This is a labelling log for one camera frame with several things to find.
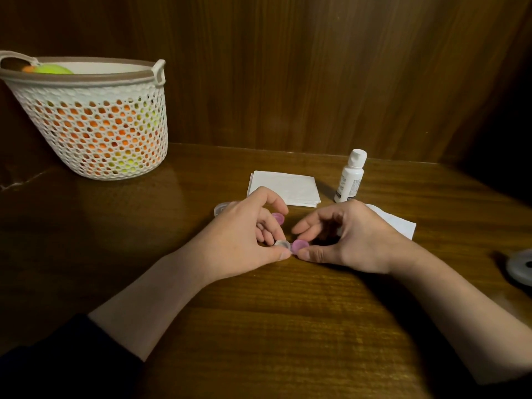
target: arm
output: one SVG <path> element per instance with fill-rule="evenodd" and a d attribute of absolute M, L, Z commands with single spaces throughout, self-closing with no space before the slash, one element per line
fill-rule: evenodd
<path fill-rule="evenodd" d="M 34 346 L 0 357 L 0 391 L 20 397 L 127 395 L 142 361 L 201 288 L 291 255 L 289 249 L 256 242 L 258 224 L 267 236 L 285 238 L 263 208 L 266 203 L 288 213 L 277 194 L 258 188 L 229 204 L 189 243 L 157 261 L 88 318 L 78 315 Z"/>
<path fill-rule="evenodd" d="M 342 226 L 335 245 L 314 245 L 299 258 L 387 273 L 422 304 L 477 383 L 519 378 L 532 371 L 532 331 L 440 259 L 405 238 L 359 201 L 321 208 L 293 228 L 311 241 Z"/>

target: wood grain surface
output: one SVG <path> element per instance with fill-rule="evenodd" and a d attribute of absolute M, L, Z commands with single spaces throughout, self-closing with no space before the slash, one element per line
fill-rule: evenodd
<path fill-rule="evenodd" d="M 2 0 L 0 48 L 165 59 L 172 142 L 342 155 L 363 148 L 437 162 L 460 158 L 492 91 L 519 68 L 532 38 L 511 47 L 529 4 Z M 509 51 L 515 64 L 503 66 Z M 0 126 L 15 128 L 21 110 L 0 108 Z"/>
<path fill-rule="evenodd" d="M 95 308 L 181 246 L 254 170 L 312 175 L 321 205 L 344 157 L 171 144 L 142 177 L 66 167 L 0 193 L 0 352 Z M 368 160 L 359 199 L 415 221 L 414 240 L 532 325 L 505 254 L 532 246 L 532 209 L 456 170 Z M 290 207 L 287 235 L 310 208 Z M 137 397 L 449 397 L 475 385 L 393 280 L 291 258 L 201 291 L 147 361 Z"/>

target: wooden table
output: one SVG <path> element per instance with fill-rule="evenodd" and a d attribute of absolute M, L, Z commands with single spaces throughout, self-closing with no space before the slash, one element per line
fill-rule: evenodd
<path fill-rule="evenodd" d="M 254 170 L 312 175 L 332 203 L 345 157 L 170 145 L 140 178 L 57 165 L 0 196 L 0 351 L 30 344 L 126 287 L 245 197 Z M 497 263 L 532 247 L 532 210 L 456 170 L 368 160 L 359 199 L 418 226 L 414 240 L 529 325 L 527 291 Z M 283 228 L 310 208 L 290 208 Z M 138 397 L 430 397 L 471 378 L 392 280 L 295 258 L 216 282 L 173 322 Z"/>

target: bottle label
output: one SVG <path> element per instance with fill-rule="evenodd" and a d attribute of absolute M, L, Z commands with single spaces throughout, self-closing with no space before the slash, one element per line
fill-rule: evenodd
<path fill-rule="evenodd" d="M 352 198 L 356 196 L 356 193 L 359 190 L 361 180 L 362 179 L 357 179 L 356 181 L 353 182 L 353 186 L 351 187 L 351 190 L 349 191 L 347 195 L 347 200 L 351 200 Z M 345 177 L 342 177 L 342 179 L 340 180 L 340 186 L 338 186 L 338 190 L 336 191 L 336 196 L 338 196 L 339 198 L 342 196 L 342 192 L 344 191 L 345 181 L 346 181 Z"/>

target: perforated basket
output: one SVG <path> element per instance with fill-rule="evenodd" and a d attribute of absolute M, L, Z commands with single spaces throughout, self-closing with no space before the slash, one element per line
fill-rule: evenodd
<path fill-rule="evenodd" d="M 74 74 L 0 68 L 30 119 L 75 173 L 132 178 L 156 168 L 168 150 L 164 60 L 40 57 L 0 51 L 31 65 L 58 64 Z"/>

